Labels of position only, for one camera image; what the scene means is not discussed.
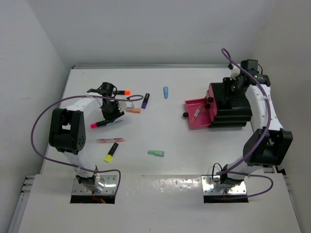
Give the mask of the pink black highlighter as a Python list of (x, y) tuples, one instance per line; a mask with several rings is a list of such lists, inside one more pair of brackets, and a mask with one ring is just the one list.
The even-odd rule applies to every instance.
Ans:
[(103, 126), (107, 126), (108, 124), (113, 123), (113, 121), (111, 120), (103, 120), (103, 121), (99, 121), (99, 122), (95, 122), (90, 124), (90, 127), (92, 129), (98, 128), (98, 127), (103, 127)]

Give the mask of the red clear pen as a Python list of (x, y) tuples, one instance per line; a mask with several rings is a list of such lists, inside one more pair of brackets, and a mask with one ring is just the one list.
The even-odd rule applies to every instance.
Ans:
[(124, 138), (104, 138), (104, 139), (97, 139), (98, 143), (119, 143), (125, 142)]

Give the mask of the black pink drawer organizer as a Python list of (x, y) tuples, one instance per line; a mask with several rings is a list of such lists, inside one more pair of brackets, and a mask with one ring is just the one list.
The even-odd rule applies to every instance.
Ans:
[[(203, 108), (191, 124), (191, 119), (201, 104)], [(188, 120), (191, 129), (244, 127), (251, 120), (252, 111), (244, 92), (226, 95), (223, 83), (211, 83), (205, 97), (185, 101), (182, 117)]]

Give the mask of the orange clear pen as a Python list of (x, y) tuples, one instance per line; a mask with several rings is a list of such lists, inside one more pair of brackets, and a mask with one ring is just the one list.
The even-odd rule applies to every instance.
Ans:
[(197, 115), (198, 115), (198, 110), (196, 110), (196, 112), (194, 113), (192, 119), (191, 119), (191, 124), (193, 124), (197, 118)]

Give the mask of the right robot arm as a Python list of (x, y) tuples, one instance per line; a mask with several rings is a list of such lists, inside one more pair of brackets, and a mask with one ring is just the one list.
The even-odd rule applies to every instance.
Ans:
[(249, 102), (253, 135), (245, 143), (242, 157), (222, 169), (220, 184), (228, 187), (239, 185), (264, 167), (280, 165), (293, 141), (292, 132), (284, 130), (278, 120), (269, 77), (258, 72), (258, 61), (247, 59), (240, 66), (240, 72), (231, 73), (231, 91), (244, 94)]

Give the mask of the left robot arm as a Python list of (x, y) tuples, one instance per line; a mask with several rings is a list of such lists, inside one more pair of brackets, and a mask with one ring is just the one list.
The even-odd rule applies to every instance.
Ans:
[(52, 112), (49, 135), (49, 144), (67, 157), (75, 168), (76, 179), (86, 189), (99, 193), (104, 189), (104, 180), (101, 179), (97, 166), (86, 154), (86, 127), (85, 118), (100, 108), (104, 119), (91, 125), (91, 128), (113, 123), (124, 115), (119, 102), (114, 100), (117, 88), (111, 83), (102, 83), (98, 89), (90, 89), (88, 93), (101, 98), (81, 98), (74, 104), (62, 109), (56, 108)]

